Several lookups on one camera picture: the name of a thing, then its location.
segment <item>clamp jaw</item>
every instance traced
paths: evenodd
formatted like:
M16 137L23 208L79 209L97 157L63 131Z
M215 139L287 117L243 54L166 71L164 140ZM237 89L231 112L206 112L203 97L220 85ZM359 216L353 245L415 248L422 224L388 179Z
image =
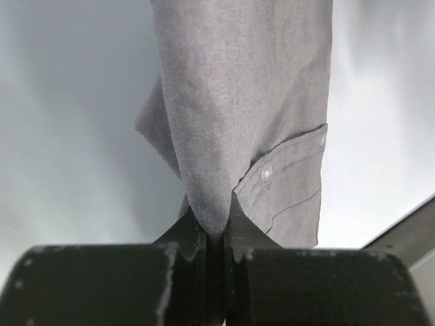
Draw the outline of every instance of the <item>clamp jaw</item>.
M0 325L430 325L404 264L376 251L283 249L233 196L223 237L192 211L153 244L34 247Z

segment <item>metal bar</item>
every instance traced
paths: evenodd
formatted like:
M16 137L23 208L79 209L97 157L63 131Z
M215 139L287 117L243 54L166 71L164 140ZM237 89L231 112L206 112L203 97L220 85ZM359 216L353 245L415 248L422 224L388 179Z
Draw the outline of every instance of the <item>metal bar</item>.
M364 249L391 253L410 268L435 248L434 234L435 197L374 239Z

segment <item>gray fabric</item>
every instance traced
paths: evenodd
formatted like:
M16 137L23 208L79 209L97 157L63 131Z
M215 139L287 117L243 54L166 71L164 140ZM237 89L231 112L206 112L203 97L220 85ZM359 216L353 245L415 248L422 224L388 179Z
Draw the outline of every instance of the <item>gray fabric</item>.
M137 130L181 177L210 235L222 233L235 189L247 216L275 240L293 245L285 239L300 234L299 243L312 245L332 0L152 5L161 74ZM274 171L266 181L265 164Z

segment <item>gray shirt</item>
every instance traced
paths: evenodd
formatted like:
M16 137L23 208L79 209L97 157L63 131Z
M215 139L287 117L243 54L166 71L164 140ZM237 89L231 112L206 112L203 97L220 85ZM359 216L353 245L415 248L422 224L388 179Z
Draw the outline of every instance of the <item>gray shirt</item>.
M136 129L184 182L201 225L222 233L234 191L279 244L316 245L332 0L152 6L161 73Z

